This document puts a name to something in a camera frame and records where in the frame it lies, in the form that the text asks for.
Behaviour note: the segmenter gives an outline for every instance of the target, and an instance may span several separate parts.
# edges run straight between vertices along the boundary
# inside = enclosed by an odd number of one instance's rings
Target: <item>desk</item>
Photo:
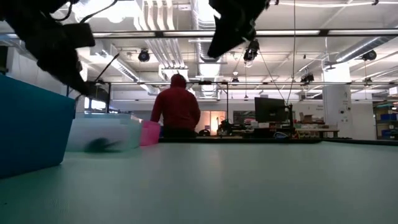
[[[398,148],[161,143],[0,180],[0,223],[398,223]]]
[[[333,133],[334,138],[338,138],[339,129],[331,129],[331,128],[296,128],[296,131],[318,131],[319,138],[324,138],[324,133]]]

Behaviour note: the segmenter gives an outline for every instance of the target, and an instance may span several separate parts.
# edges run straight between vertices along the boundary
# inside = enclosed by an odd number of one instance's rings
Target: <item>workbench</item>
[[[398,148],[160,143],[0,180],[0,223],[398,223]]]

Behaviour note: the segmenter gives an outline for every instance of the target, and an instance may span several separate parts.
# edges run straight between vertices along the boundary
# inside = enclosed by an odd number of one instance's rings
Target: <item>black monitor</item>
[[[259,123],[283,122],[287,119],[284,100],[255,97],[254,104],[256,121]]]

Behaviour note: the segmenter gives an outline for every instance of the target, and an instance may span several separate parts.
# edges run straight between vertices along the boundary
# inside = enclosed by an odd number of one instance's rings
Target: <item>pink container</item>
[[[159,142],[160,124],[142,121],[140,146],[151,146]]]

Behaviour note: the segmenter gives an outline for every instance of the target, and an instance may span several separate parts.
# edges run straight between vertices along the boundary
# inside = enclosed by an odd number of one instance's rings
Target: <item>blue bin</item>
[[[63,161],[75,100],[0,75],[0,179]]]
[[[396,121],[397,120],[397,114],[380,114],[380,120],[382,121]]]

